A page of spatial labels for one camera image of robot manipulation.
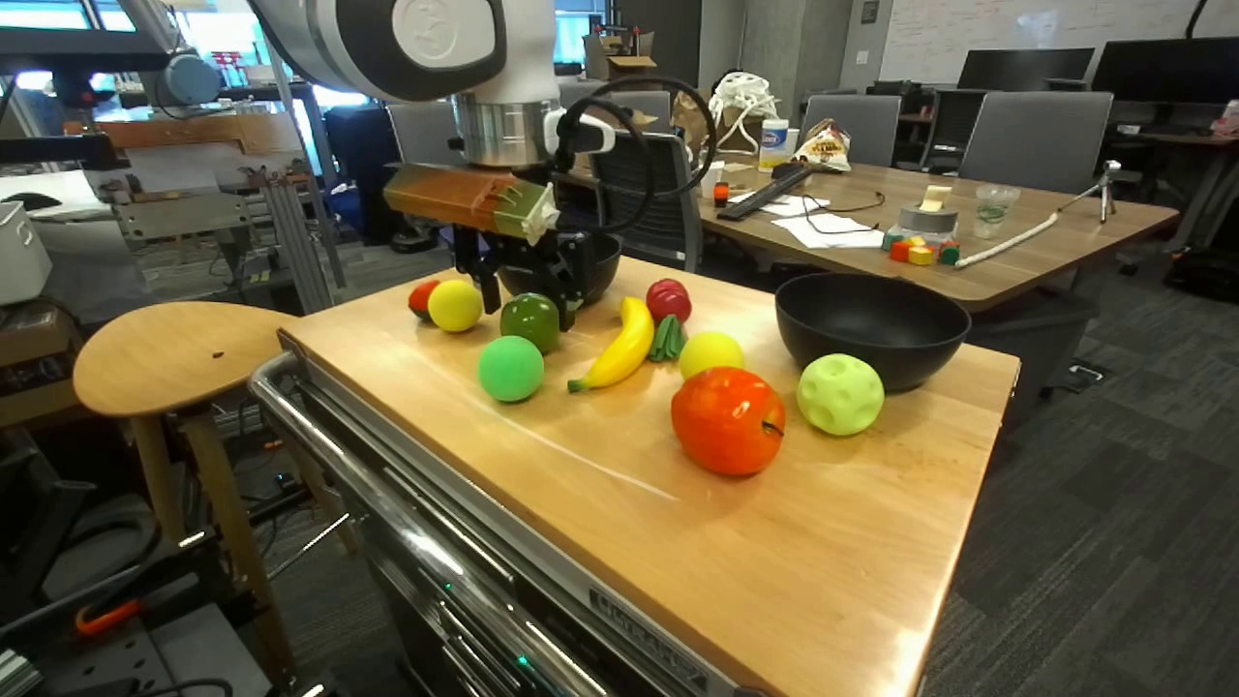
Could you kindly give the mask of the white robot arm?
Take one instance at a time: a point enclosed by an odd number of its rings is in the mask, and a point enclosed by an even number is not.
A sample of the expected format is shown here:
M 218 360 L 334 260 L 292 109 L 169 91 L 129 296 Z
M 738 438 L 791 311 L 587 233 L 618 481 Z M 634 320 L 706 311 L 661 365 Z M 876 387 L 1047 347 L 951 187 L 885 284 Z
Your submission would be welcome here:
M 456 267 L 500 304 L 500 271 L 533 284 L 574 324 L 583 280 L 558 246 L 558 179 L 574 149 L 616 144 L 560 104 L 554 0 L 247 0 L 278 56 L 334 89 L 386 104 L 444 100 L 456 162 L 400 162 L 386 205 L 449 223 Z

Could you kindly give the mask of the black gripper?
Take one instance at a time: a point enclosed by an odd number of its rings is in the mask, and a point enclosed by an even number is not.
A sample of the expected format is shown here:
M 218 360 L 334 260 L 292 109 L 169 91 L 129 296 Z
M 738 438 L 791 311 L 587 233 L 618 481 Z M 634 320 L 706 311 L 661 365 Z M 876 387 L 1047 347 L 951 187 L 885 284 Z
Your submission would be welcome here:
M 595 260 L 587 233 L 554 228 L 540 242 L 456 228 L 449 238 L 452 264 L 480 289 L 483 312 L 500 311 L 500 287 L 551 289 L 558 324 L 574 329 L 583 311 L 587 264 Z

